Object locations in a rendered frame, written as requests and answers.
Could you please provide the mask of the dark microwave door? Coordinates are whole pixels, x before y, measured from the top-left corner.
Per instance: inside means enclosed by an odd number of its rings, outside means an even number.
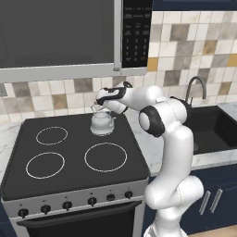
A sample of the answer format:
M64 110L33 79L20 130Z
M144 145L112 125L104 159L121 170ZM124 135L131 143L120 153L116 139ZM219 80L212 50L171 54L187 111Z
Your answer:
M121 0L0 0L0 69L114 61Z

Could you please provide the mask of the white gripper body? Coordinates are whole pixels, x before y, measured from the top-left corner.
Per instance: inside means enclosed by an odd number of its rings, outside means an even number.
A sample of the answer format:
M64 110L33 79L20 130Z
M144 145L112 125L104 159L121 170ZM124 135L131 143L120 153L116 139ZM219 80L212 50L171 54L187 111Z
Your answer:
M98 105L103 106L117 114L123 114L128 109L128 107L119 99L117 100L97 99L96 102Z

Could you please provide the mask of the silver microwave oven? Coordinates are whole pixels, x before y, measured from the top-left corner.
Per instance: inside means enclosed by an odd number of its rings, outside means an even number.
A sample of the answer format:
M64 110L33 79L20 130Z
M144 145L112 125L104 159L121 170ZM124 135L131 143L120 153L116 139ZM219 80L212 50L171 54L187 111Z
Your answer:
M153 0L122 0L121 68L106 64L0 69L0 82L54 81L144 75L147 71Z

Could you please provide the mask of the black sink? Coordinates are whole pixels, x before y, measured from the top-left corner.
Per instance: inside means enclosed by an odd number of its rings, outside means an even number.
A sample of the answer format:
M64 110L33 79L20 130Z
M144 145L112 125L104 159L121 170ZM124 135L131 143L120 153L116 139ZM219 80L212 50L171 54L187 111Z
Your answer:
M237 149L237 121L218 106L194 107L184 125L193 132L195 155Z

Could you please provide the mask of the black and silver stove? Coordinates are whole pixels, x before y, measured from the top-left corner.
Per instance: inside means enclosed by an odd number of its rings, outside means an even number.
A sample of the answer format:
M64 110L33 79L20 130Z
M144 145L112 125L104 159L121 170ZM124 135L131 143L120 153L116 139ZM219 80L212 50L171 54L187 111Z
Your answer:
M30 237L18 221L133 201L132 237L141 237L144 188L149 169L126 117L116 116L106 136L92 134L91 115L70 115L25 120L19 129L1 183L1 203L17 237ZM125 197L132 191L131 199ZM107 201L109 194L114 201ZM94 206L88 199L95 197ZM62 207L70 201L72 208ZM50 205L45 215L41 207ZM18 212L26 208L22 218Z

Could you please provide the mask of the white kettle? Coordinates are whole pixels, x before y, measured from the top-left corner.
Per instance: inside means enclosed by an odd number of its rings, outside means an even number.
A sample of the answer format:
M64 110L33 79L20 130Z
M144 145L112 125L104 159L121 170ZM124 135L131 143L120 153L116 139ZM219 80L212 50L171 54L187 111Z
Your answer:
M92 105L91 132L97 136L106 136L113 132L115 124L111 113L99 105Z

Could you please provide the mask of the dark blue cupboard door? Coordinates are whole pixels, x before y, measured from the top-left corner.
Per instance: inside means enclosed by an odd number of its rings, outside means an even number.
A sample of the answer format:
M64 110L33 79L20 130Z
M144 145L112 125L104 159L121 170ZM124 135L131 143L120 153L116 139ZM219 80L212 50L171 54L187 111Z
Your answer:
M223 228L237 224L237 165L227 166L218 178L217 187L222 194L213 213L213 221L216 228Z
M213 180L214 174L211 168L194 170L191 174L200 179L204 185L203 196L194 202L189 209L183 214L181 218L181 227L187 234L194 234L197 232L202 232L206 230L206 227L210 223L208 219L211 215L210 207L215 198L215 182ZM206 191L210 191L211 195L209 197L208 203L206 205L206 210L201 216L199 214L200 205L204 199Z

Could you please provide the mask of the dark blue base cupboard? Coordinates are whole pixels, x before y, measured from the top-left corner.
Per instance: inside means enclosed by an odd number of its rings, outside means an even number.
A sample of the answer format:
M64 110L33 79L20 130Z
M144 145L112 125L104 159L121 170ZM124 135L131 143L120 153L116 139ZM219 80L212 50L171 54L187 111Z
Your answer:
M0 237L17 237L3 205L0 203Z

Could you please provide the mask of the black oven door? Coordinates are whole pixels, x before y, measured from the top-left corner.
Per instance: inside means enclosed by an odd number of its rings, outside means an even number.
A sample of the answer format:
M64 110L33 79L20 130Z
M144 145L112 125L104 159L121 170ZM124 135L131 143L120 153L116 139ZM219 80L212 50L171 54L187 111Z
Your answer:
M135 208L128 212L100 218L43 228L24 228L27 229L30 237L132 237Z

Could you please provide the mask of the dark blue wall cupboard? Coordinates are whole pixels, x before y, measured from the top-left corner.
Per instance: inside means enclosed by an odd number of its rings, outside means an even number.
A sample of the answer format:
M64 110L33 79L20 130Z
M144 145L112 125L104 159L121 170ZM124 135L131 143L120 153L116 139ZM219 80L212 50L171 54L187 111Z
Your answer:
M154 11L235 11L237 0L153 0Z

